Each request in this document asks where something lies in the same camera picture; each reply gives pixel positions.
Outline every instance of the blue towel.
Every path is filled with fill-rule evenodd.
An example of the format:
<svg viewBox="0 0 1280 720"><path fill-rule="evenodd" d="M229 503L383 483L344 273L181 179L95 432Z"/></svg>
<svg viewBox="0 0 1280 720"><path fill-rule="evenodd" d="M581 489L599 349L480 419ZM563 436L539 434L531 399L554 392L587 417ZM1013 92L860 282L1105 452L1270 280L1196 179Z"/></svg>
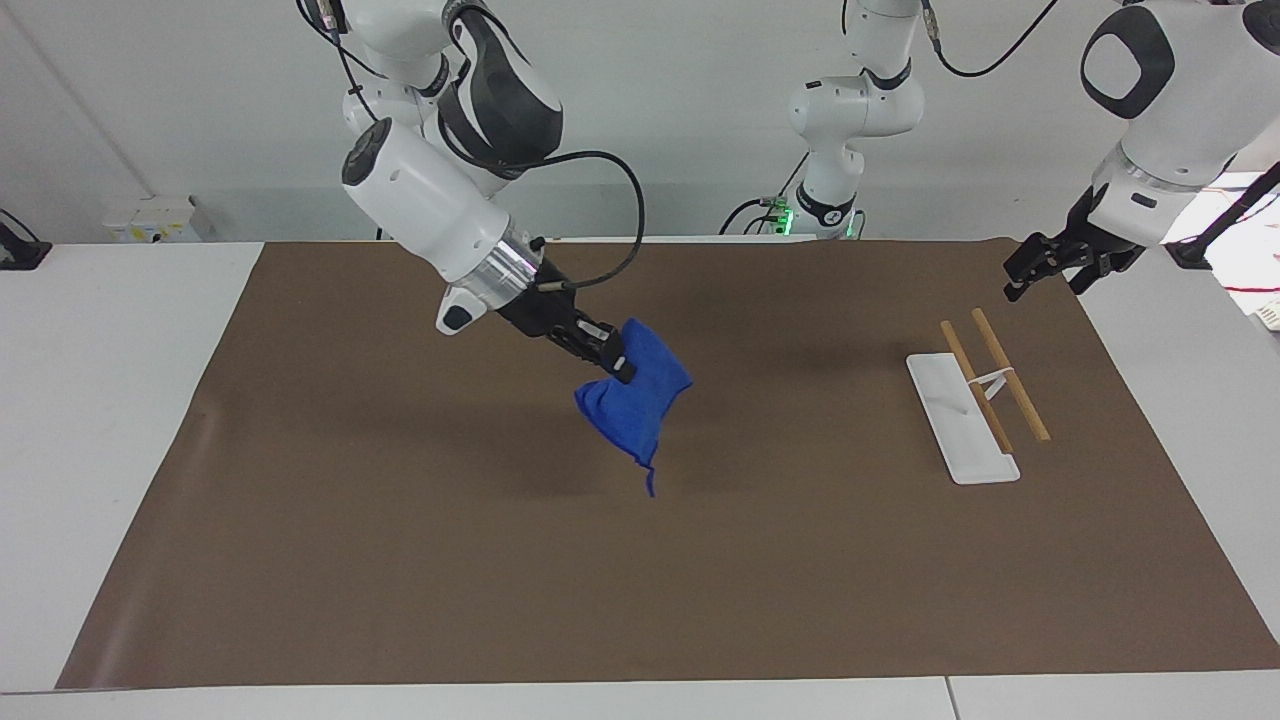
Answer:
<svg viewBox="0 0 1280 720"><path fill-rule="evenodd" d="M645 487L649 497L654 497L653 456L658 452L662 420L676 396L694 380L662 340L639 320L622 325L622 343L627 360L636 366L631 384L611 377L577 388L573 397L600 434L649 470Z"/></svg>

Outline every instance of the white wall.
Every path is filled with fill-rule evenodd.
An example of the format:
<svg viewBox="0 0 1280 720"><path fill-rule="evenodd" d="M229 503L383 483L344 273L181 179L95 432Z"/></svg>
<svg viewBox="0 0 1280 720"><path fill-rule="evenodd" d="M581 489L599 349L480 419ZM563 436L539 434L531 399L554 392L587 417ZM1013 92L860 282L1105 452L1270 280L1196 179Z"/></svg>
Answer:
<svg viewBox="0 0 1280 720"><path fill-rule="evenodd" d="M561 92L563 147L627 158L657 233L714 231L740 200L774 192L804 151L786 123L792 88L856 69L835 0L492 5ZM335 109L339 65L287 0L0 0L5 8L106 146L155 192L195 195L224 238L371 236L337 181L351 145ZM1085 40L1114 8L1062 4L1009 65L977 81L945 74L918 38L924 123L863 145L868 236L1057 229L1124 129L1076 77ZM948 55L984 64L1037 9L941 8ZM12 35L0 35L0 202L52 240L101 240L101 197L137 183L67 99L50 95ZM499 197L544 234L626 234L634 217L625 181L599 163L531 173Z"/></svg>

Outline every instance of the brown tabletop covering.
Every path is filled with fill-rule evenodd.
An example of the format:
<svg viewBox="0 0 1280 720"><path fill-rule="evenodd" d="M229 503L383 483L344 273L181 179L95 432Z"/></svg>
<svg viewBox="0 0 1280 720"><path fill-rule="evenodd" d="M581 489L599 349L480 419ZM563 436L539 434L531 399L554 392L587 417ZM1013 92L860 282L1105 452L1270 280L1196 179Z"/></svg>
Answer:
<svg viewBox="0 0 1280 720"><path fill-rule="evenodd" d="M59 687L1280 667L1079 304L1004 301L1011 247L654 246L584 292L695 378L649 500L591 368L440 336L398 246L268 246ZM904 364L950 318L995 369L977 305L1055 437L997 398L1007 486L950 482Z"/></svg>

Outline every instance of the wooden chopstick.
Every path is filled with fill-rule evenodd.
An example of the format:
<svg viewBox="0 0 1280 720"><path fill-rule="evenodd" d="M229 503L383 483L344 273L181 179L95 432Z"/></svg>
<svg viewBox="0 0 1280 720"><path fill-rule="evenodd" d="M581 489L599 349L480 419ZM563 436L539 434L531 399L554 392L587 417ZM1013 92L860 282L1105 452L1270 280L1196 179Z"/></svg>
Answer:
<svg viewBox="0 0 1280 720"><path fill-rule="evenodd" d="M1005 347L1000 345L1000 338L996 337L996 331L991 327L991 322L987 320L987 314L982 311L982 307L974 307L973 320L978 323L978 332L982 333L982 340L987 342L987 350L991 351L991 357L996 364L1001 368L1012 368ZM1009 389L1014 393L1014 400L1018 401L1018 407L1023 411L1023 416L1027 418L1027 424L1032 428L1032 434L1041 442L1048 442L1048 428L1044 427L1044 420L1041 419L1039 413L1036 410L1032 396L1027 395L1027 387L1023 384L1021 378L1018 377L1015 370L1010 370L1005 374L1005 379L1009 382Z"/></svg>
<svg viewBox="0 0 1280 720"><path fill-rule="evenodd" d="M978 407L982 410L983 418L987 419L987 425L991 427L991 434L996 436L1000 451L1006 455L1012 452L1014 443L1009 441L1009 434L1005 433L1005 427L1000 424L996 409L991 406L991 401L987 400L987 395L983 392L982 387L973 382L978 379L978 374L973 372L973 363L969 361L969 355L965 354L964 346L960 345L960 337L956 336L956 329L955 325L951 324L951 320L942 320L942 334L947 338L947 345L951 347L951 354L956 356L956 363L960 364L960 372L964 373L964 379L970 380L969 389L973 392L973 398L978 401Z"/></svg>

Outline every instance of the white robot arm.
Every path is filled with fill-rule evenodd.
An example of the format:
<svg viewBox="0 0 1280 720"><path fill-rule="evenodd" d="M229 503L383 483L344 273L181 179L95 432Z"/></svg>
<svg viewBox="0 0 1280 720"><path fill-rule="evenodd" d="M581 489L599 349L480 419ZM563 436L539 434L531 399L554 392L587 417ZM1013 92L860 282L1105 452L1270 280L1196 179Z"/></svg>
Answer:
<svg viewBox="0 0 1280 720"><path fill-rule="evenodd" d="M809 143L808 170L786 197L792 232L844 236L864 168L850 142L920 123L924 90L910 55L919 17L920 0L850 0L846 41L863 72L815 79L792 95L791 127Z"/></svg>
<svg viewBox="0 0 1280 720"><path fill-rule="evenodd" d="M481 0L319 5L312 17L349 29L385 76L346 100L360 138L343 187L448 283L438 329L456 334L494 310L630 382L635 366L617 329L575 307L575 286L547 259L543 238L490 201L559 147L563 126L559 100L506 27ZM452 82L449 42L465 58Z"/></svg>
<svg viewBox="0 0 1280 720"><path fill-rule="evenodd" d="M1066 229L1033 234L1005 263L1011 301L1068 268L1080 268L1070 283L1076 295L1126 270L1280 115L1280 0L1126 5L1093 33L1080 78L1129 129Z"/></svg>

